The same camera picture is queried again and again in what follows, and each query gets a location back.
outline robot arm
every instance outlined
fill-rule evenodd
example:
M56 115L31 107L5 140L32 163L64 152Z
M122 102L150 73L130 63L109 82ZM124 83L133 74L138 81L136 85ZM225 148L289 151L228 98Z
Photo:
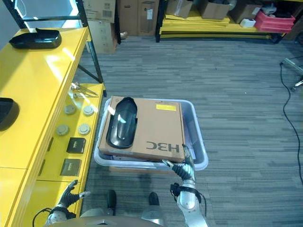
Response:
M170 187L170 192L177 198L177 204L182 211L185 223L188 227L207 227L201 210L201 196L196 190L195 166L188 147L183 144L185 152L184 164L173 164L168 160L162 160L169 168L171 168L183 180L182 186L175 183Z
M76 217L74 213L68 211L68 207L78 201L80 198L90 195L90 192L72 194L71 191L75 188L77 183L78 180L74 180L66 187L61 198L59 199L58 204L51 210L44 227Z

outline white wall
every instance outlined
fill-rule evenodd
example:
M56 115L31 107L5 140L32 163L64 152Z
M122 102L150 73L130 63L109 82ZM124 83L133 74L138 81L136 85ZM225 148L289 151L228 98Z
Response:
M16 24L2 0L0 0L0 15L0 49L2 49L19 30L19 26Z
M26 6L26 17L50 17L50 16L68 16L71 11L70 0L23 0ZM18 0L18 8L24 15L25 9ZM3 1L0 0L0 49L12 38L19 30L14 18L7 10ZM62 27L65 21L38 21L28 23L30 27Z

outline red plastic box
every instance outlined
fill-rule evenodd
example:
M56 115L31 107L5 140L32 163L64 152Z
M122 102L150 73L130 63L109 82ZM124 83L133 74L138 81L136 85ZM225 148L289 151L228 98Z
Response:
M290 18L268 17L259 11L255 17L255 27L259 31L289 33L294 25L294 20L293 16Z

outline gray carpet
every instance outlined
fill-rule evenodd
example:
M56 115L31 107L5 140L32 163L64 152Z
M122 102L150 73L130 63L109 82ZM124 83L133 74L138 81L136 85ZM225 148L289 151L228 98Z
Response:
M287 91L279 62L303 55L292 42L264 40L164 40L129 37L116 54L99 54L108 97L186 99L194 104L208 167L197 173L197 188L207 199L210 226L303 226L303 186L297 139L283 116ZM303 58L296 59L303 65ZM93 71L87 52L81 64ZM284 67L288 86L298 80ZM77 71L75 80L94 82ZM301 138L302 89L286 107ZM170 192L180 180L171 174L110 172L93 159L82 211L106 206L106 192L117 193L117 215L139 217L148 195L158 194L169 227L184 218Z

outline white plastic bin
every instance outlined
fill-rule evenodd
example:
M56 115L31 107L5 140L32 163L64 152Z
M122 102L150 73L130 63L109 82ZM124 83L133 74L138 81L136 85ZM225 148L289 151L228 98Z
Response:
M190 150L194 151L195 159L195 169L197 171L203 170L208 165L208 156L205 151L202 134L200 131L199 123L196 116L196 111L194 105L187 100L177 100L177 99L157 99L163 101L180 102L182 106L183 120L184 120L184 133L186 138L186 144L189 146ZM101 134L104 128L107 108L110 99L105 102L100 131L98 132L98 141L94 150L95 161L102 166L114 166L122 168L149 168L149 169L159 169L168 170L169 168L162 162L149 162L149 161L125 161L125 160L113 160L110 155L102 154L98 145L100 143Z

